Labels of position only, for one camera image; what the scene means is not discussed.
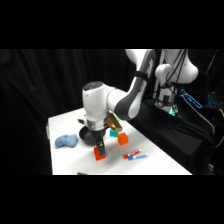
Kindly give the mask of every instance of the table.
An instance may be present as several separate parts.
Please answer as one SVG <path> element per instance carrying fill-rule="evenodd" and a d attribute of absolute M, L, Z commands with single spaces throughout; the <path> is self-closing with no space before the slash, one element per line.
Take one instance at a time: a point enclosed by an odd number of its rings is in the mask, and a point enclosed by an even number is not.
<path fill-rule="evenodd" d="M 117 138 L 110 137 L 109 129 L 104 137 L 106 159 L 96 161 L 93 147 L 87 146 L 80 138 L 75 148 L 56 149 L 54 142 L 62 135 L 76 134 L 83 127 L 77 119 L 84 119 L 85 110 L 79 109 L 49 118 L 49 139 L 54 175 L 191 175 L 186 169 L 149 141 L 128 122 L 121 121 L 129 143 L 120 146 Z M 140 160 L 124 160 L 123 156 L 137 149 L 148 153 Z"/>

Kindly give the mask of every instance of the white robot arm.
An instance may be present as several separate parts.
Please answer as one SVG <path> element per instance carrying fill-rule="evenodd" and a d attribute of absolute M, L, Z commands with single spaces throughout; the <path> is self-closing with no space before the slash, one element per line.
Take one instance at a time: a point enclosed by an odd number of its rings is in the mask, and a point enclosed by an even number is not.
<path fill-rule="evenodd" d="M 176 94 L 173 83 L 193 82 L 198 76 L 198 69 L 191 63 L 188 49 L 165 49 L 165 61 L 166 64 L 156 69 L 156 78 L 161 88 L 156 105 L 169 113 Z"/>
<path fill-rule="evenodd" d="M 100 155 L 105 154 L 103 136 L 107 126 L 108 111 L 121 120 L 131 120 L 139 112 L 148 79 L 156 61 L 153 49 L 126 49 L 129 59 L 136 65 L 136 72 L 128 92 L 109 87 L 102 82 L 91 82 L 83 88 L 83 104 L 86 111 L 86 125 L 96 139 Z M 169 112 L 174 102 L 172 83 L 191 83 L 198 75 L 198 69 L 190 62 L 187 49 L 165 49 L 167 64 L 156 70 L 160 83 L 157 107 Z"/>
<path fill-rule="evenodd" d="M 83 88 L 87 126 L 96 139 L 100 155 L 105 154 L 103 136 L 107 128 L 107 112 L 112 111 L 121 120 L 135 118 L 155 65 L 156 54 L 153 49 L 126 49 L 126 54 L 136 64 L 136 73 L 128 92 L 102 82 L 91 82 Z"/>

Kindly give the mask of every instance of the black curtain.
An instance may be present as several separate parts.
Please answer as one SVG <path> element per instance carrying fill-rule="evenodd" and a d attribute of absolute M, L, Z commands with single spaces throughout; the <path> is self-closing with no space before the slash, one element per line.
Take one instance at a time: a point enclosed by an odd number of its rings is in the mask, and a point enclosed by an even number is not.
<path fill-rule="evenodd" d="M 224 96 L 224 49 L 189 49 L 191 62 L 208 73 L 209 90 Z"/>
<path fill-rule="evenodd" d="M 207 59 L 197 49 L 190 58 L 205 71 L 212 52 Z M 157 67 L 161 49 L 156 53 Z M 124 49 L 0 49 L 0 122 L 5 145 L 0 149 L 0 173 L 51 174 L 48 118 L 81 108 L 82 87 L 88 82 L 102 81 L 127 91 L 134 71 Z M 211 71 L 214 77 L 219 73 L 215 67 Z M 146 95 L 153 92 L 154 84 L 153 75 Z"/>

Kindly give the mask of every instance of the orange object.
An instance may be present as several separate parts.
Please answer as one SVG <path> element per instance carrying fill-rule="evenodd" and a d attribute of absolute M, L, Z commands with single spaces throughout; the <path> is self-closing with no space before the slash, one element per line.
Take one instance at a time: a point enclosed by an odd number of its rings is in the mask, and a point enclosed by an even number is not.
<path fill-rule="evenodd" d="M 128 136 L 125 133 L 121 133 L 117 136 L 117 140 L 120 145 L 126 145 L 128 143 Z"/>
<path fill-rule="evenodd" d="M 96 157 L 96 161 L 99 161 L 99 160 L 102 160 L 102 159 L 106 158 L 106 155 L 100 156 L 99 149 L 97 147 L 94 148 L 94 154 L 95 154 L 95 157 Z"/>

